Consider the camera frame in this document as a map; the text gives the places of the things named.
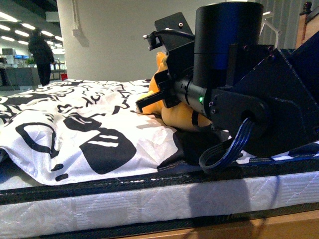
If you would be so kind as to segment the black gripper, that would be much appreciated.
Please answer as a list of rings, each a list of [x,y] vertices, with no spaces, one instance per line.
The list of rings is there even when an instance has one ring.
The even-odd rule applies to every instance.
[[[143,36],[149,50],[164,47],[167,69],[157,71],[150,91],[136,101],[140,113],[161,113],[186,102],[186,91],[193,74],[195,36],[181,12],[155,21],[156,30]]]

